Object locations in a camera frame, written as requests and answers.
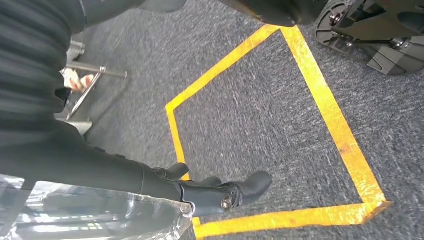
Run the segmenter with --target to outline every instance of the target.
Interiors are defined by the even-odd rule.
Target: gray carpet
[[[176,162],[165,105],[261,26],[218,1],[172,14],[132,10],[89,29],[82,62],[128,70],[103,77],[75,116],[95,124],[89,144],[152,167]],[[422,239],[424,74],[386,77],[315,42],[301,27],[386,198],[364,225],[303,227],[224,239]],[[281,33],[275,33],[175,112],[193,180],[270,171],[256,204],[203,223],[360,203],[326,124]],[[187,239],[193,237],[189,232]]]

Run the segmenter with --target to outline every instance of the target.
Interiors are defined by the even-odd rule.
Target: yellow tape
[[[201,89],[203,89],[206,85],[208,85],[208,83],[210,83],[218,75],[220,75],[222,72],[227,70],[235,63],[237,63],[242,57],[248,54],[252,49],[256,48],[265,39],[269,38],[278,29],[279,27],[273,25],[265,25],[260,28],[246,41],[244,41],[236,49],[234,49],[230,54],[228,54],[221,61],[219,61],[209,71],[207,71],[201,78],[195,81],[191,86],[189,86],[186,90],[184,90],[176,98],[174,98],[174,100],[168,103],[168,105],[172,106],[173,109],[178,108],[187,99],[191,98]]]
[[[297,27],[283,27],[281,32],[293,53],[362,201],[364,203],[386,201],[383,191],[359,148],[333,93],[327,86],[326,80],[301,31]]]
[[[263,26],[166,105],[166,113],[169,119],[177,161],[179,163],[185,163],[184,151],[178,133],[174,110],[278,30],[281,30],[287,41],[340,152],[341,158],[364,203],[266,213],[206,224],[201,224],[200,219],[195,218],[193,225],[198,239],[310,225],[344,226],[362,224],[390,204],[386,201],[383,191],[380,189],[367,160],[359,148],[333,93],[327,86],[314,56],[297,27]],[[183,177],[183,180],[189,179],[188,174]]]
[[[368,216],[386,203],[361,203],[320,207],[296,211],[274,212],[230,220],[210,222],[196,228],[196,237],[205,238],[253,231],[265,231],[304,226],[346,226],[363,224]]]

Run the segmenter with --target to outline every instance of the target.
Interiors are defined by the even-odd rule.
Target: floor marking
[[[295,27],[281,28],[281,32],[324,118],[360,198],[364,203],[385,202],[384,193],[301,31]]]
[[[298,27],[264,25],[166,105],[178,163],[186,161],[178,133],[175,109],[277,31],[281,31],[287,41],[363,203],[264,213],[205,224],[201,224],[200,219],[195,218],[193,225],[197,239],[310,225],[359,225],[371,219],[390,204]],[[190,176],[187,174],[182,179],[189,180]]]

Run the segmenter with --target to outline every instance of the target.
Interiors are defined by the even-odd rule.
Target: black wheel
[[[315,21],[328,0],[220,0],[266,24],[293,27]]]

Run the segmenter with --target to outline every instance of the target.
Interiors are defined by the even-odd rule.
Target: metal bolt
[[[342,15],[340,13],[338,13],[336,15],[331,15],[330,16],[330,26],[332,26],[332,27],[336,26],[340,22],[340,19],[342,19]]]
[[[224,210],[230,209],[233,206],[233,198],[230,195],[224,196],[221,205]]]
[[[409,47],[410,44],[410,38],[404,37],[404,38],[394,38],[390,41],[390,46],[393,49],[403,49]]]

